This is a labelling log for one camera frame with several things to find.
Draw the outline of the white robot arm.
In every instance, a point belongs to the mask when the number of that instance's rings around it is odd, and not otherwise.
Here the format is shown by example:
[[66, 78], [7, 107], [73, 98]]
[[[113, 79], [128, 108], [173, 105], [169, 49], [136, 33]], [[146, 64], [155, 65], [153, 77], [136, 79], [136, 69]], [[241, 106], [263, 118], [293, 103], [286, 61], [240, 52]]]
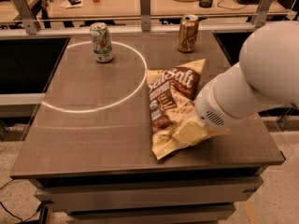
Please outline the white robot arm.
[[299, 106], [299, 23], [268, 23], [242, 45], [239, 62], [197, 95], [173, 137], [188, 146], [227, 133], [244, 118], [284, 105]]

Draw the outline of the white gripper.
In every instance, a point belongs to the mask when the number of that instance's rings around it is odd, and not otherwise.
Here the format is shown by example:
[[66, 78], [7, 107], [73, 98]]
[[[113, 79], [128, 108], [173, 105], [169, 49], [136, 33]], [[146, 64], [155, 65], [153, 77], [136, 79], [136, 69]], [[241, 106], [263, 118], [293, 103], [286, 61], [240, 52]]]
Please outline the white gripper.
[[[209, 81], [198, 93], [194, 100], [197, 115], [206, 126], [215, 129], [228, 129], [243, 121], [225, 112], [216, 99], [214, 88], [217, 79]], [[199, 119], [188, 119], [173, 133], [180, 143], [197, 143], [207, 137], [203, 122]]]

